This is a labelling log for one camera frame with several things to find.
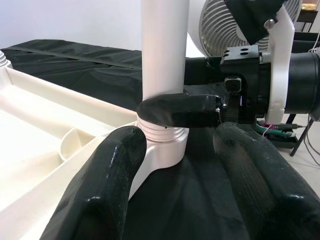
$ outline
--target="white bracket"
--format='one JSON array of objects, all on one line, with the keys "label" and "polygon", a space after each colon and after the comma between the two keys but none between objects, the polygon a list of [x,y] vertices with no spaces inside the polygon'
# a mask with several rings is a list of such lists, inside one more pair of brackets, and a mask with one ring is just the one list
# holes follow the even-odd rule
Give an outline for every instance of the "white bracket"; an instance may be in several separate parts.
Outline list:
[{"label": "white bracket", "polygon": [[294,24],[284,6],[276,14],[277,23],[268,32],[271,52],[271,84],[268,124],[279,124],[285,113],[289,83],[289,65],[295,35]]}]

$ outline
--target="black cloth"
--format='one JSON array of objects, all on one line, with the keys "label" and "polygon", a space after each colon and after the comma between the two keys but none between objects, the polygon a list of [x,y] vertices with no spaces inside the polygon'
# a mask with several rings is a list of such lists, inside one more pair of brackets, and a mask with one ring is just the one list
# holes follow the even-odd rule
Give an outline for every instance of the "black cloth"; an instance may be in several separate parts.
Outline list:
[{"label": "black cloth", "polygon": [[[142,100],[141,52],[62,40],[2,49],[21,72],[135,110]],[[224,94],[222,86],[185,86]],[[213,149],[214,129],[191,129],[176,166],[153,172],[129,201],[124,240],[248,240],[229,178]]]}]

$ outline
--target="screw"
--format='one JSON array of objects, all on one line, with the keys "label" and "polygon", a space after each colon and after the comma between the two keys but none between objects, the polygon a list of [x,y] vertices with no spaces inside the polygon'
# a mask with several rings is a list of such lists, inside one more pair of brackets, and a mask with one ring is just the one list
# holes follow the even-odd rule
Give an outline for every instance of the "screw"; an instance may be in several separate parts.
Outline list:
[{"label": "screw", "polygon": [[273,20],[271,18],[271,19],[265,21],[263,26],[264,26],[265,29],[272,29],[274,27],[275,23],[276,23],[275,20]]}]

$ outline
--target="white wall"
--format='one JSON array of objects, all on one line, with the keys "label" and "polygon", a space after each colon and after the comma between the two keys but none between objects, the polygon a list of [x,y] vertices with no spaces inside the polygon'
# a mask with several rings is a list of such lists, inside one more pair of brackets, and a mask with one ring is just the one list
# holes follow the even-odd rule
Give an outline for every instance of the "white wall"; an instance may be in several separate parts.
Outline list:
[{"label": "white wall", "polygon": [[34,39],[63,39],[141,49],[141,0],[2,1],[0,48]]}]

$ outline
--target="black strap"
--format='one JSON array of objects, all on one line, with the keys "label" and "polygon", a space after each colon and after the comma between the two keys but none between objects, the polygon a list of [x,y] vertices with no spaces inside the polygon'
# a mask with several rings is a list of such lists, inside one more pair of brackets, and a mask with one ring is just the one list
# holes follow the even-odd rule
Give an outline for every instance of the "black strap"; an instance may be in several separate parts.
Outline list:
[{"label": "black strap", "polygon": [[56,52],[52,52],[52,51],[43,51],[43,50],[30,49],[30,48],[24,48],[24,47],[19,47],[19,46],[11,46],[11,47],[7,47],[6,49],[35,53],[35,54],[42,54],[42,55],[50,55],[50,56],[61,57],[61,58],[66,58],[66,59],[81,60],[81,61],[91,62],[91,63],[96,63],[96,64],[106,64],[106,65],[116,66],[116,67],[121,67],[121,68],[129,68],[129,69],[137,69],[137,70],[142,69],[141,66],[136,66],[133,64],[111,62],[111,61],[105,61],[105,60],[96,59],[96,58],[92,58],[92,57],[74,56],[74,55],[69,55],[69,54],[65,54],[65,53],[56,53]]}]

